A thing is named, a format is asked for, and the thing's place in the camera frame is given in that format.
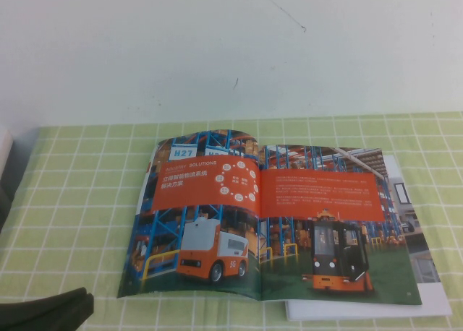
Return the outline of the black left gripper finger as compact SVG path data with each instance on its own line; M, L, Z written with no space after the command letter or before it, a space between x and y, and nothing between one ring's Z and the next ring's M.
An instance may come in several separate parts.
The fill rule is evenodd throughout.
M1 330L77 330L93 312L91 294L1 304Z
M87 290L83 287L68 291L66 293L61 293L55 296L49 296L46 298L40 298L37 300L30 300L24 302L15 302L15 303L1 303L1 306L58 306L66 302L73 301L76 298L86 296L88 294Z

